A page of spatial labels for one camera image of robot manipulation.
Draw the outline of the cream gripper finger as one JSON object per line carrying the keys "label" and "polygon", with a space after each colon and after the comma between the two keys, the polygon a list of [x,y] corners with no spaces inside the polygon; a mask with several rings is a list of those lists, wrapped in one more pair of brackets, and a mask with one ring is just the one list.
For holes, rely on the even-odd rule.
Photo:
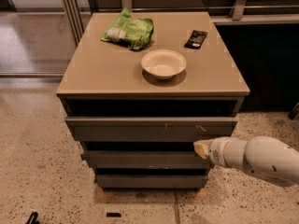
{"label": "cream gripper finger", "polygon": [[212,142],[209,140],[199,140],[193,143],[194,151],[204,160],[209,158],[209,145]]}

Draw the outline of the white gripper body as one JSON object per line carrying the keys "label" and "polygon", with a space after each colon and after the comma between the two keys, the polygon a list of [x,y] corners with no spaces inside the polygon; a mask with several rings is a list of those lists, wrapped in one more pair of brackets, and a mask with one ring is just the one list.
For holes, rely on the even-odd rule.
{"label": "white gripper body", "polygon": [[208,145],[209,158],[214,165],[228,168],[228,164],[224,158],[224,150],[230,140],[230,137],[220,137],[213,139]]}

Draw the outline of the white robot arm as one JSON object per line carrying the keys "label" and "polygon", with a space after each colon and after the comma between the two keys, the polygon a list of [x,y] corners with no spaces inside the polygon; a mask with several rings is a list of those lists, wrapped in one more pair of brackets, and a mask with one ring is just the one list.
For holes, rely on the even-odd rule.
{"label": "white robot arm", "polygon": [[201,158],[210,159],[214,165],[234,168],[281,187],[299,185],[299,152],[275,138],[220,137],[196,141],[193,146]]}

